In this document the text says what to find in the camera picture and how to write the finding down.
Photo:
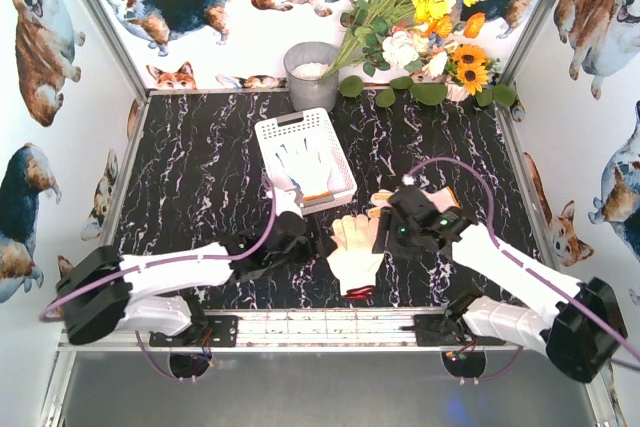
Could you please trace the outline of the beige knit glove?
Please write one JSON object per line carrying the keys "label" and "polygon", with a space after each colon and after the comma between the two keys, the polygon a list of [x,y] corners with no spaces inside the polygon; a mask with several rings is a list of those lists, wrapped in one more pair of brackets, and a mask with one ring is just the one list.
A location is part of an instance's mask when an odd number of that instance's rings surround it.
{"label": "beige knit glove", "polygon": [[373,252],[378,225],[378,218],[364,214],[344,216],[332,223],[331,239],[336,249],[327,262],[344,298],[367,300],[373,295],[376,275],[384,259],[383,254]]}

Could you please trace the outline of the blue dotted glove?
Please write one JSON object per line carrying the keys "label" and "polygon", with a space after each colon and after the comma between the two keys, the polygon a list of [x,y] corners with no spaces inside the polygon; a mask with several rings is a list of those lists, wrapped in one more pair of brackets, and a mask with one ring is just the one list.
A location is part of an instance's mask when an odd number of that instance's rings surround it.
{"label": "blue dotted glove", "polygon": [[308,137],[298,142],[281,143],[276,158],[305,201],[331,195],[331,162],[321,144]]}

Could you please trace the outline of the white perforated storage basket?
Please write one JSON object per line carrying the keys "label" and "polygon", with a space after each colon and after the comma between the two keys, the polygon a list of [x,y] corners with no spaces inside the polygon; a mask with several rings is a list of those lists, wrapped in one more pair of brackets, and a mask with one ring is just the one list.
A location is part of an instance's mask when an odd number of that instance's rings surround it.
{"label": "white perforated storage basket", "polygon": [[325,109],[259,121],[255,134],[268,178],[276,188],[297,194],[302,214],[354,199],[357,183]]}

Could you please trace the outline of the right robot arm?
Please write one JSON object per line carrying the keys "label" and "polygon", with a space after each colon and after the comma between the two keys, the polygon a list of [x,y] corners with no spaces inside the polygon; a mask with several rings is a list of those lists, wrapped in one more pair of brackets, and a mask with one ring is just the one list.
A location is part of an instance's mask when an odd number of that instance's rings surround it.
{"label": "right robot arm", "polygon": [[416,186],[375,193],[371,203],[379,220],[374,252],[406,260],[440,253],[517,299],[512,305],[466,293],[449,304],[444,323],[460,340],[494,338],[534,350],[587,384],[627,339],[616,295],[603,280],[584,282],[543,265],[457,205],[439,209]]}

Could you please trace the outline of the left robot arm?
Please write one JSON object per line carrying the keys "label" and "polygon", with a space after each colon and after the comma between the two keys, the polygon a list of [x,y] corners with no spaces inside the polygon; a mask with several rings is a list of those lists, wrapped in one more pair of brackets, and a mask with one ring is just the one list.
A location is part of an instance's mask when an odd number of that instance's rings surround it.
{"label": "left robot arm", "polygon": [[91,252],[56,286],[68,341],[97,342],[116,331],[162,334],[184,346],[210,331],[203,308],[185,290],[275,276],[326,258],[336,248],[314,216],[276,216],[264,230],[245,230],[190,251],[124,255],[111,245]]}

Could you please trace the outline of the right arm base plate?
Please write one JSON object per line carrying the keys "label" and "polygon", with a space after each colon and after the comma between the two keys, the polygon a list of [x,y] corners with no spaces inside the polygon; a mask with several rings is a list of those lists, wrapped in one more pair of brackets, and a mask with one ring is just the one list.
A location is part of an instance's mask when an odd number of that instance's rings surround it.
{"label": "right arm base plate", "polygon": [[506,344],[503,340],[467,333],[443,314],[414,315],[413,323],[408,326],[402,326],[401,330],[413,333],[416,343],[420,347],[463,347],[472,340],[476,340],[477,345],[480,347],[503,346]]}

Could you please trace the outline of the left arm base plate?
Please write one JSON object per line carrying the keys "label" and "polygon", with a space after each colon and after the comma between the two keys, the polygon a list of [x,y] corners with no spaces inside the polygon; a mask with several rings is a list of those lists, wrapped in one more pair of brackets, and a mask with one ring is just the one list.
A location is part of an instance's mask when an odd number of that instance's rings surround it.
{"label": "left arm base plate", "polygon": [[194,323],[184,332],[173,337],[151,332],[151,347],[235,347],[239,317],[235,315],[206,315],[204,321]]}

